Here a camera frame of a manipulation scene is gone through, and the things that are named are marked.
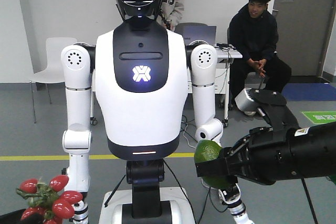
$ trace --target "plastic chair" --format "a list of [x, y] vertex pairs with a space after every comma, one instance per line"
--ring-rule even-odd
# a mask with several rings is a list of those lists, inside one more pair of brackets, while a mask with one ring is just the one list
[[76, 42], [77, 39], [69, 37], [47, 38], [46, 40], [47, 67], [40, 72], [34, 73], [34, 75], [30, 79], [30, 90], [32, 92], [31, 99], [33, 101], [34, 123], [36, 123], [36, 115], [35, 115], [35, 103], [34, 103], [32, 82], [44, 83], [46, 85], [46, 89], [49, 96], [49, 102], [51, 104], [51, 98], [47, 84], [65, 82], [63, 68], [61, 64], [61, 52], [63, 48], [73, 45]]

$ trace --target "gray door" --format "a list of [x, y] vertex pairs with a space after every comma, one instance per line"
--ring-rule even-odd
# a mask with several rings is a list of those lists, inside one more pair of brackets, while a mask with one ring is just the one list
[[279, 57], [293, 76], [319, 75], [334, 0], [275, 0]]

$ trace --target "man sitting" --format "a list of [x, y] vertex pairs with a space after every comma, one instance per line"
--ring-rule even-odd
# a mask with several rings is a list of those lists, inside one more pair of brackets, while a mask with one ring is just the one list
[[[277, 22], [267, 11], [270, 0], [248, 0], [232, 18], [229, 26], [230, 43], [243, 55], [230, 68], [230, 91], [233, 104], [245, 86], [250, 72], [269, 78], [265, 89], [281, 92], [291, 77], [291, 68], [275, 55], [278, 42]], [[253, 116], [255, 112], [245, 112]]]

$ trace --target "robot neck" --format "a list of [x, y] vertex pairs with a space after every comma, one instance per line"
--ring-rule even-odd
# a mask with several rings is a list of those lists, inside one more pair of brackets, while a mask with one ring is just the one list
[[124, 22], [128, 23], [132, 30], [148, 30], [155, 20], [148, 17], [131, 17]]

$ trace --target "chair leg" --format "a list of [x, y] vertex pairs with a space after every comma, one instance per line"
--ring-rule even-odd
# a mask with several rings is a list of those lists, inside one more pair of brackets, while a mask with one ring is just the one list
[[36, 115], [35, 115], [35, 103], [34, 103], [34, 95], [33, 95], [33, 85], [30, 81], [30, 91], [31, 91], [31, 100], [33, 101], [33, 117], [34, 117], [34, 123], [36, 123]]
[[48, 85], [46, 84], [46, 88], [47, 88], [47, 92], [48, 92], [48, 96], [49, 96], [49, 103], [51, 104], [51, 98], [50, 98], [50, 93], [49, 93], [49, 89], [48, 89]]

